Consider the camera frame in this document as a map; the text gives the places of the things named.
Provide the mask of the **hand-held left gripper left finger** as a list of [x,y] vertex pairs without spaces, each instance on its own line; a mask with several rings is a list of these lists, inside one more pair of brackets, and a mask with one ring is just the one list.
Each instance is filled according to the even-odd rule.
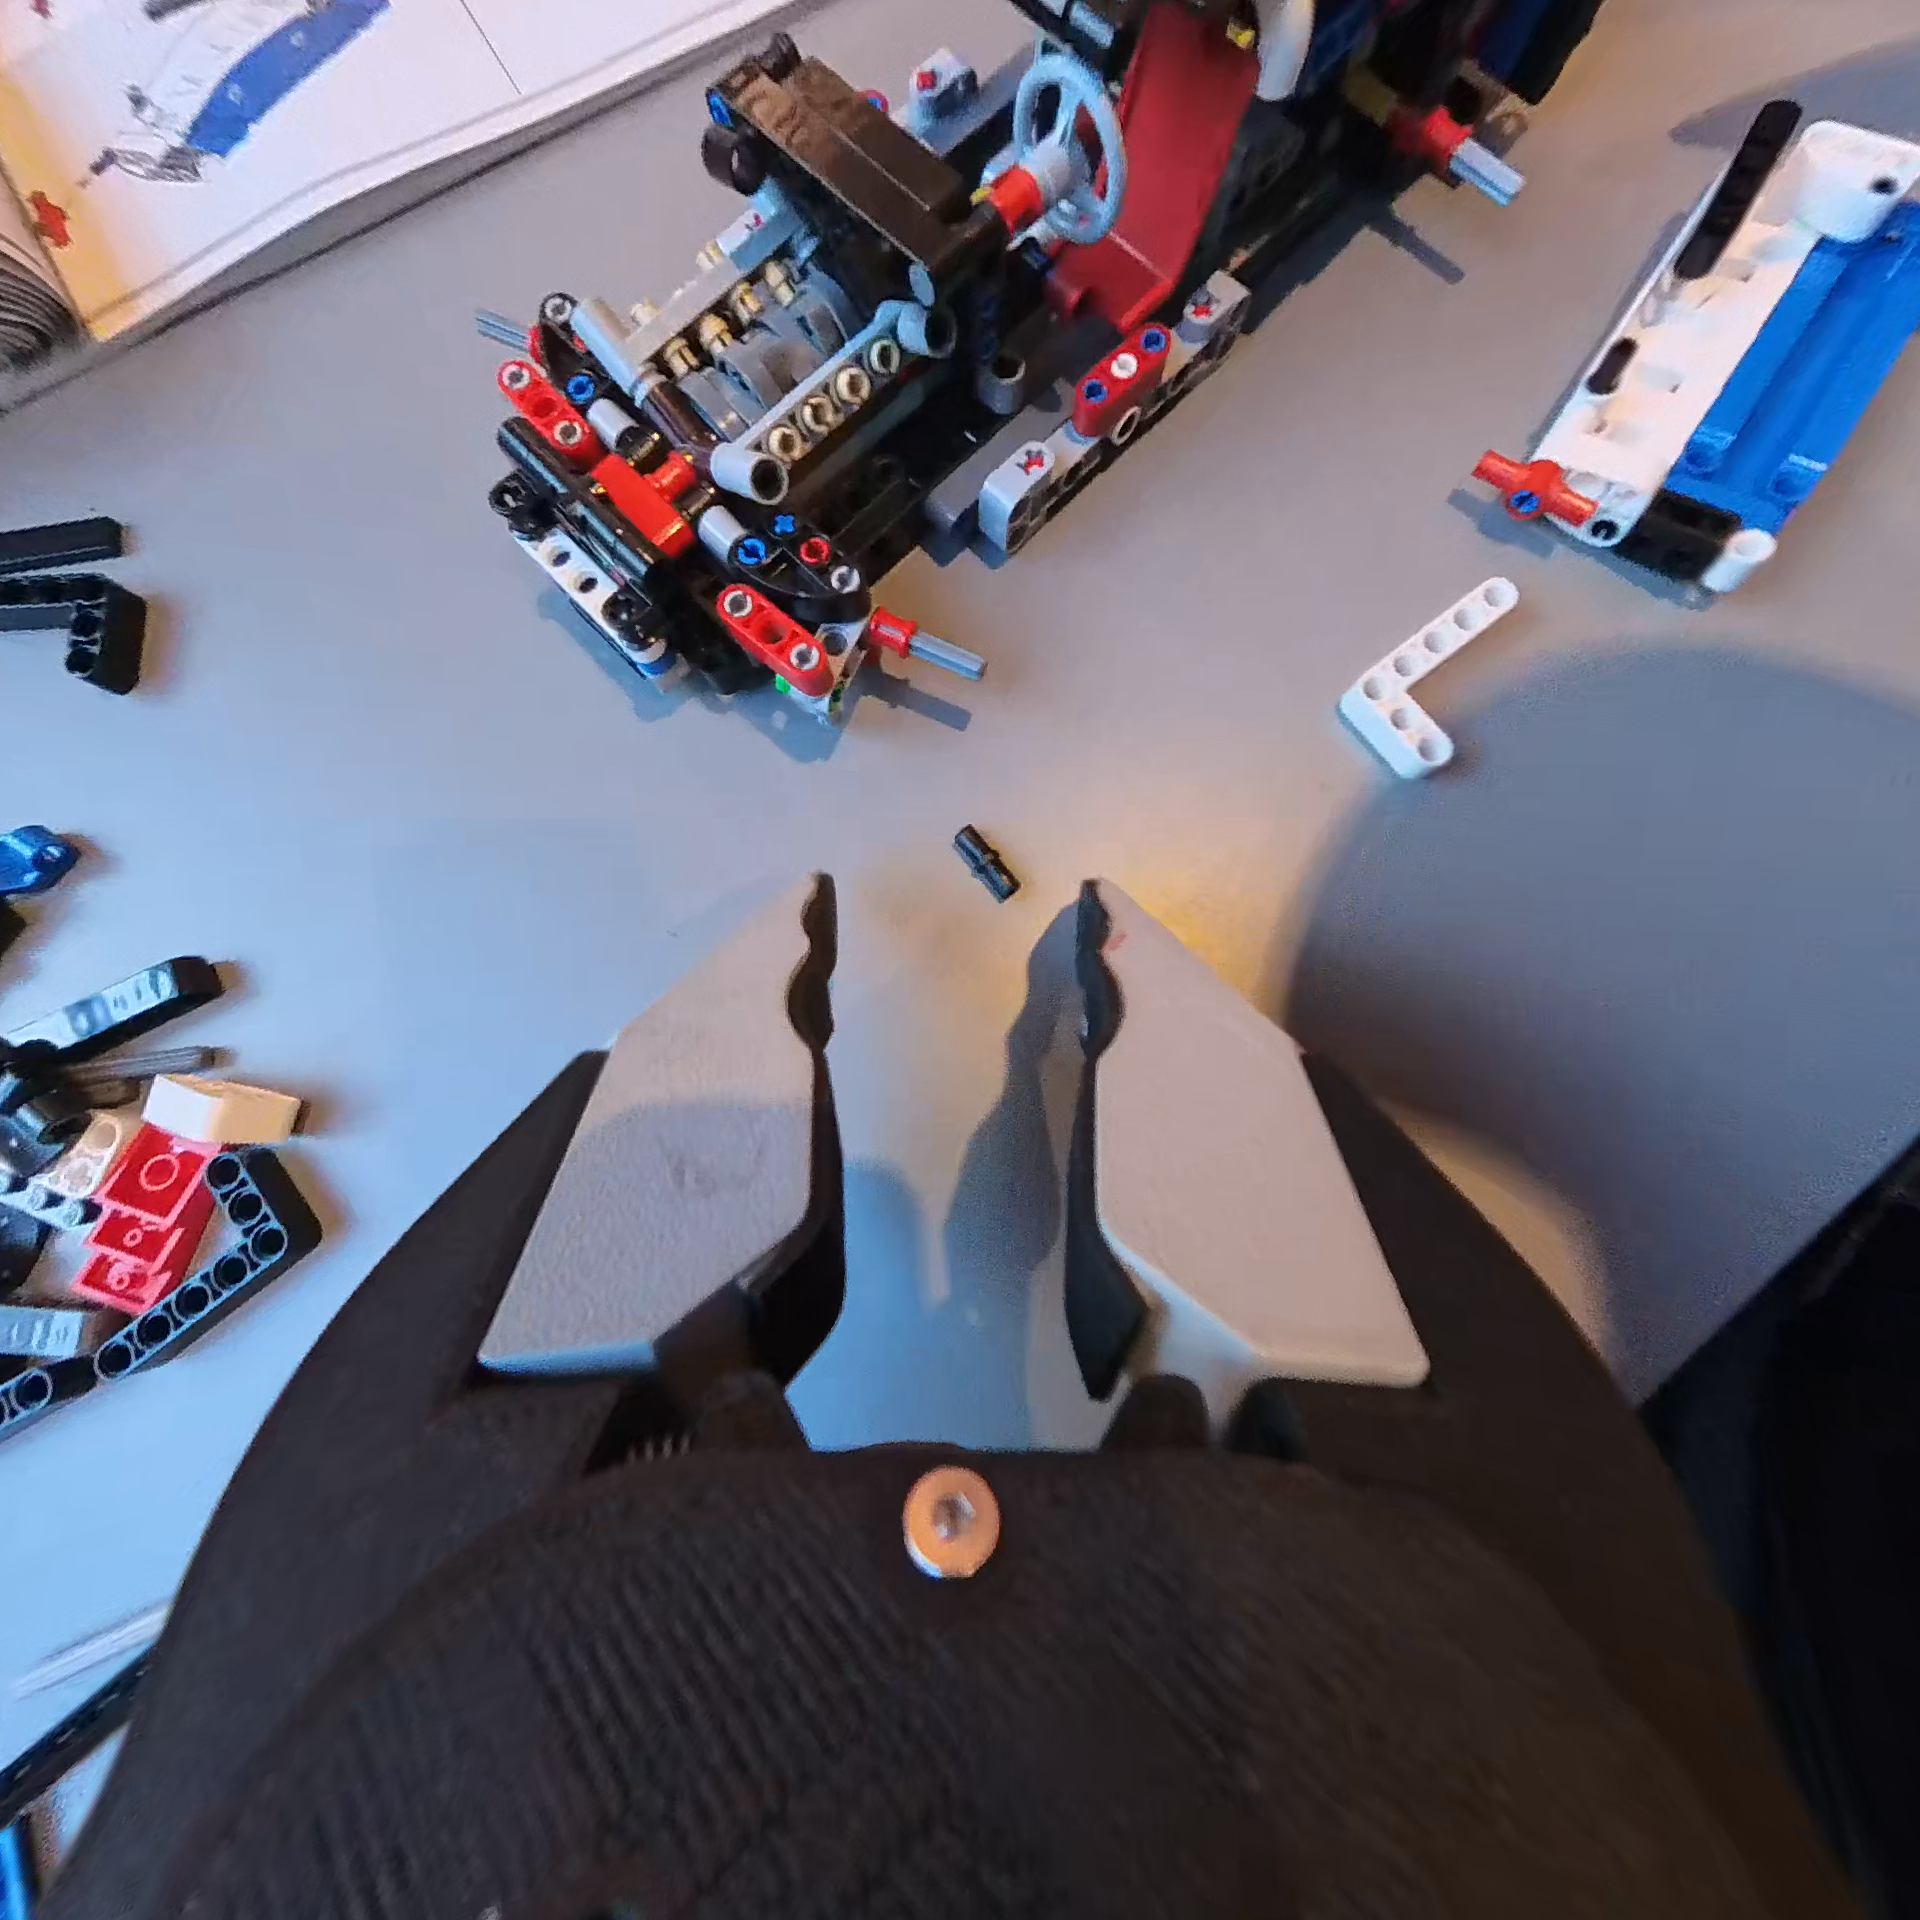
[[504,1380],[790,1385],[846,1302],[838,897],[805,875],[605,1054],[478,1348]]

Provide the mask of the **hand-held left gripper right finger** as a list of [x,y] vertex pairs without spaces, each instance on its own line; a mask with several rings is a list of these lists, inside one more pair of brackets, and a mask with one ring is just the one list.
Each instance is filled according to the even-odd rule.
[[1082,1063],[1065,1309],[1088,1396],[1264,1380],[1417,1388],[1429,1350],[1302,1049],[1109,878],[1075,909]]

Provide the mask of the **blue white toy brick assembly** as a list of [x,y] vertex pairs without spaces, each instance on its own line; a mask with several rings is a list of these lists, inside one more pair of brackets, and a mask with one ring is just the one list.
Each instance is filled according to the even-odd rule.
[[1508,515],[1725,597],[1854,436],[1918,324],[1918,146],[1772,99],[1525,457]]

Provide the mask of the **grey desk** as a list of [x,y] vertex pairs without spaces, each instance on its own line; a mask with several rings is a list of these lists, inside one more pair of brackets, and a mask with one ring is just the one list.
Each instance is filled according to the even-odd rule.
[[[86,843],[4,1022],[230,963],[171,1041],[307,1099],[326,1238],[4,1448],[4,1757],[93,1683],[28,1674],[174,1594],[398,1236],[816,869],[848,1156],[816,1442],[1098,1427],[1061,1316],[1093,875],[1382,1099],[1655,1391],[1916,1133],[1916,350],[1718,601],[1513,522],[1473,466],[1527,452],[1766,98],[1914,136],[1916,23],[1607,4],[1511,207],[1422,179],[1332,229],[1015,561],[895,573],[987,675],[872,674],[840,729],[630,684],[484,499],[475,311],[685,275],[732,203],[699,73],[9,415],[4,523],[118,517],[155,628],[130,698],[4,638],[4,826]],[[1401,780],[1337,704],[1495,575],[1518,605],[1415,689],[1452,762]]]

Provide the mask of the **white toy panel piece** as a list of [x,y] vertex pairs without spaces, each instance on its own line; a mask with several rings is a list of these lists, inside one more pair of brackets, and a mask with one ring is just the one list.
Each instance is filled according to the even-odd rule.
[[153,1079],[143,1104],[143,1121],[176,1140],[215,1146],[279,1144],[293,1140],[304,1114],[294,1093],[213,1077],[171,1071]]

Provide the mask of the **white angled toy beam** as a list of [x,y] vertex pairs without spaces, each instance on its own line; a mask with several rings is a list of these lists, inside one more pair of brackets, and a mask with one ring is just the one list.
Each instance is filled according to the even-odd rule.
[[1511,578],[1495,575],[1422,624],[1369,665],[1341,694],[1337,714],[1401,780],[1424,780],[1455,758],[1455,741],[1419,699],[1422,684],[1523,600]]

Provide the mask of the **black curved toy beam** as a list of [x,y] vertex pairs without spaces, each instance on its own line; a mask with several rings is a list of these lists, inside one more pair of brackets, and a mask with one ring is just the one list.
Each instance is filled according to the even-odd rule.
[[7,1030],[4,1059],[50,1058],[80,1066],[210,1006],[227,990],[215,962],[174,955]]

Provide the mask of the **black angled toy beam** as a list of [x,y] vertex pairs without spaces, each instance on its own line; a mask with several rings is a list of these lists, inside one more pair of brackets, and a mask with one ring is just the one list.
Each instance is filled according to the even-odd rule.
[[144,596],[103,573],[2,580],[2,632],[59,632],[62,669],[113,695],[139,685],[146,624]]

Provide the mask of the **toy car chassis model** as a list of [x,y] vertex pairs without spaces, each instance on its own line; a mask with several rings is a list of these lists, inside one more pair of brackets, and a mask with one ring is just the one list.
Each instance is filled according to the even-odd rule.
[[668,299],[555,291],[496,370],[489,505],[643,680],[837,719],[875,654],[984,662],[878,601],[1005,561],[1208,382],[1288,258],[1505,151],[1599,4],[1020,4],[898,105],[776,33],[707,88],[740,218]]

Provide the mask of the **black straight toy beam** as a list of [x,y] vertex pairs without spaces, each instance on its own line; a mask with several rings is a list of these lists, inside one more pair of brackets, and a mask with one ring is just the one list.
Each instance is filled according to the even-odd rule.
[[128,529],[113,515],[86,515],[2,529],[4,578],[80,572],[116,561],[128,550]]

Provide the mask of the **toy instruction booklet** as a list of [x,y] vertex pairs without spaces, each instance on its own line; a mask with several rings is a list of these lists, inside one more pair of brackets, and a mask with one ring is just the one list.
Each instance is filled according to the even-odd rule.
[[222,299],[352,203],[648,84],[774,1],[7,1],[4,373]]

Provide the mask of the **black angled toy frame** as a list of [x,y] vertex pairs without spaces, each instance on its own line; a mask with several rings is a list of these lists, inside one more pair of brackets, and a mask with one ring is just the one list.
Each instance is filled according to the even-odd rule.
[[323,1244],[318,1215],[269,1146],[215,1156],[204,1185],[222,1213],[224,1244],[187,1278],[171,1284],[153,1307],[111,1332],[95,1354],[38,1358],[7,1372],[4,1439],[97,1385],[153,1373],[180,1358]]

